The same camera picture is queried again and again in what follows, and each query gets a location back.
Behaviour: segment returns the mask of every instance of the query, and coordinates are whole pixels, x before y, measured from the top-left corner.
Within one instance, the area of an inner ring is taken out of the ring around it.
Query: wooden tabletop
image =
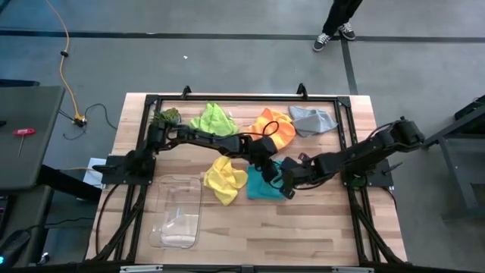
[[[146,93],[128,93],[113,155],[125,155],[136,146]],[[364,140],[376,127],[369,96],[350,96],[358,140]],[[288,114],[288,106],[319,108],[335,117],[333,106],[325,102],[217,102],[232,115],[236,125],[248,127],[264,108]],[[183,123],[199,116],[205,102],[163,102],[162,109],[177,108]],[[347,143],[348,124],[343,111]],[[297,136],[275,158],[296,158],[301,152],[313,156],[322,152],[338,152],[336,130],[317,136]],[[161,222],[163,208],[157,206],[163,195],[160,181],[174,176],[202,179],[213,161],[220,156],[215,151],[192,145],[180,145],[157,155],[154,183],[149,187],[142,228],[139,237],[137,263],[158,264],[250,264],[250,265],[357,265],[349,198],[336,175],[314,190],[297,191],[291,200],[250,200],[245,187],[236,199],[223,206],[211,189],[203,187],[202,217],[199,238],[190,249],[163,249],[151,246],[150,233]],[[247,163],[233,160],[233,167],[245,170]],[[110,187],[103,191],[99,208]],[[109,241],[120,224],[127,186],[119,186],[108,200],[99,230],[100,249]],[[394,253],[406,260],[396,208],[390,195],[379,188],[369,188],[374,225]],[[87,258],[95,255],[94,234],[89,241]],[[371,258],[366,232],[362,232],[365,249]],[[131,238],[131,229],[127,233]],[[130,240],[125,240],[124,256]]]

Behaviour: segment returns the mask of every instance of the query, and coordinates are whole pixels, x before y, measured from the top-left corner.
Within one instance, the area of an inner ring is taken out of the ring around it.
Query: teal cloth
[[[280,165],[281,161],[275,162],[275,164]],[[279,179],[280,177],[281,171],[278,168],[278,176],[276,179]],[[280,188],[283,186],[283,181],[279,180],[278,182],[272,182],[271,184]],[[254,165],[248,166],[248,183],[246,192],[248,194],[248,199],[285,200],[285,196],[283,196],[278,189],[274,189],[264,181],[261,172],[256,171]]]

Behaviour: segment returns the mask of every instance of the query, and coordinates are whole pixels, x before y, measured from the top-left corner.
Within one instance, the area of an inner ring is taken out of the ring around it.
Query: sneaker
[[[342,36],[344,36],[347,40],[355,40],[355,33],[354,30],[352,30],[350,23],[345,23],[342,26],[337,27],[337,29],[340,30]]]
[[[313,43],[313,50],[315,50],[316,52],[321,51],[322,49],[324,49],[325,45],[328,43],[328,41],[330,41],[330,39],[332,39],[331,36],[328,36],[325,33],[320,34]]]

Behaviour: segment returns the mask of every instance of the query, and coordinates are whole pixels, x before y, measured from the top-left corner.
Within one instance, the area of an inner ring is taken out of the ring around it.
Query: concrete floor
[[[52,0],[71,31],[141,33],[294,34],[321,30],[331,0]],[[366,0],[352,20],[358,35],[404,37],[485,37],[485,2],[478,0]],[[38,0],[12,0],[0,14],[0,29],[60,30],[49,7]],[[59,51],[65,39],[0,36],[0,78],[61,85]],[[94,39],[71,40],[66,77],[81,108],[100,102],[117,123],[128,92],[294,93],[303,82],[312,94],[349,94],[341,42],[320,53],[308,40]],[[451,122],[453,113],[483,95],[485,44],[350,42],[358,94],[372,98],[377,123],[401,115],[426,135]],[[69,96],[62,108],[73,114]],[[55,168],[86,165],[105,157],[115,131],[93,109],[88,134],[61,116],[45,157]],[[444,224],[442,213],[461,208],[456,187],[438,147],[391,157],[404,165],[393,173],[399,221],[408,259],[416,265],[483,271],[483,222]],[[70,209],[94,213],[56,194],[53,218]],[[56,249],[73,229],[49,234],[52,262],[81,260],[85,244]],[[86,226],[83,234],[87,238]]]

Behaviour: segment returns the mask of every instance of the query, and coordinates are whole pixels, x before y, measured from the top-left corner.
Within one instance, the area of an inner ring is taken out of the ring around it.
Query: clear plastic container
[[[167,175],[158,182],[158,200],[149,244],[188,249],[197,243],[201,218],[199,177]]]

